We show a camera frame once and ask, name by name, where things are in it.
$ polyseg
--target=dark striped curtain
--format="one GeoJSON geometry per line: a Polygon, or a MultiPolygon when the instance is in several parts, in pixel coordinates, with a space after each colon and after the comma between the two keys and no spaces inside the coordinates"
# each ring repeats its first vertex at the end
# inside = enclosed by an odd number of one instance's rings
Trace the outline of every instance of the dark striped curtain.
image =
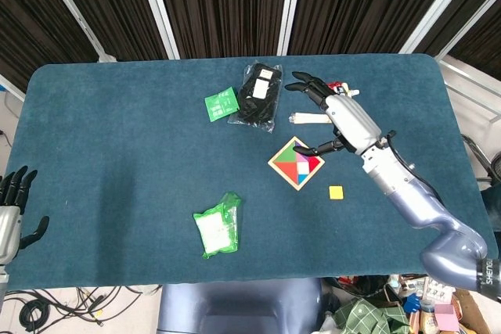
{"type": "Polygon", "coordinates": [[[501,81],[501,0],[494,3],[449,55],[501,81]]]}
{"type": "Polygon", "coordinates": [[[165,0],[182,58],[275,55],[283,0],[165,0]]]}
{"type": "Polygon", "coordinates": [[[61,0],[0,0],[0,74],[23,92],[40,66],[97,59],[61,0]]]}
{"type": "Polygon", "coordinates": [[[107,54],[118,60],[166,59],[148,0],[74,0],[107,54]]]}
{"type": "Polygon", "coordinates": [[[452,0],[437,22],[417,46],[416,52],[436,56],[485,0],[452,0]]]}
{"type": "Polygon", "coordinates": [[[298,0],[291,55],[398,52],[434,0],[298,0]]]}

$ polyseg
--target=small yellow block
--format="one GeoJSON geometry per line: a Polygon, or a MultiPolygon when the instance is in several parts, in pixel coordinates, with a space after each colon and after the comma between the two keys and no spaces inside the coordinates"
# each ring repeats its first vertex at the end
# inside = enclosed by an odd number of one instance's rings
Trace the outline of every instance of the small yellow block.
{"type": "Polygon", "coordinates": [[[341,185],[331,185],[329,187],[329,197],[330,199],[343,199],[343,187],[341,185]]]}

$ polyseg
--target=table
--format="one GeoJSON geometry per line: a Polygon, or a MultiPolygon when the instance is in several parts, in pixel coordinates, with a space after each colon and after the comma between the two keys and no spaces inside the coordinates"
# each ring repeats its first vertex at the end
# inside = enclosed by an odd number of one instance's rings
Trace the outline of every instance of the table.
{"type": "Polygon", "coordinates": [[[424,55],[241,57],[48,65],[31,78],[9,170],[39,174],[23,223],[49,230],[9,265],[10,288],[115,286],[424,271],[419,252],[437,235],[413,230],[346,151],[300,191],[267,162],[293,135],[310,146],[325,124],[295,125],[318,112],[282,91],[272,134],[210,123],[204,97],[242,84],[258,60],[360,89],[357,101],[497,255],[469,160],[436,62],[424,55]],[[344,199],[329,199],[343,185],[344,199]],[[192,218],[227,191],[244,200],[240,249],[202,258],[192,218]]]}

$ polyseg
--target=robotic hand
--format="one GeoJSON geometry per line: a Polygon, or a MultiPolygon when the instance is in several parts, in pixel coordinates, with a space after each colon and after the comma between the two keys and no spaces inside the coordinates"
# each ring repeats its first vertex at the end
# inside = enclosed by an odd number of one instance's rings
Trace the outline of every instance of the robotic hand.
{"type": "Polygon", "coordinates": [[[335,135],[333,141],[318,148],[297,146],[296,152],[320,156],[346,149],[361,156],[364,171],[412,227],[440,231],[420,255],[427,273],[447,285],[476,290],[501,302],[499,260],[486,258],[484,239],[450,214],[433,187],[399,156],[391,143],[395,132],[382,136],[381,129],[351,98],[349,89],[335,92],[317,77],[292,74],[303,82],[286,85],[286,89],[305,93],[325,111],[335,135]]]}
{"type": "Polygon", "coordinates": [[[15,174],[11,173],[3,179],[0,177],[0,311],[9,281],[5,266],[17,256],[19,250],[40,240],[49,226],[49,217],[43,217],[33,234],[20,237],[31,182],[37,176],[37,171],[33,170],[23,179],[27,169],[24,166],[15,174]]]}

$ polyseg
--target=clear plastic bag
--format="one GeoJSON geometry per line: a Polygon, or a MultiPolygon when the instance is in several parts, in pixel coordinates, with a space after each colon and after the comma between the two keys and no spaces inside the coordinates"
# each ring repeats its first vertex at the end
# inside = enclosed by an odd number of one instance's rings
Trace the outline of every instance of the clear plastic bag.
{"type": "Polygon", "coordinates": [[[240,109],[229,117],[228,123],[246,124],[272,133],[281,86],[282,66],[270,67],[259,62],[247,66],[236,97],[240,109]]]}
{"type": "Polygon", "coordinates": [[[218,205],[193,215],[204,244],[203,258],[238,250],[236,209],[241,203],[242,199],[236,193],[227,192],[218,205]]]}

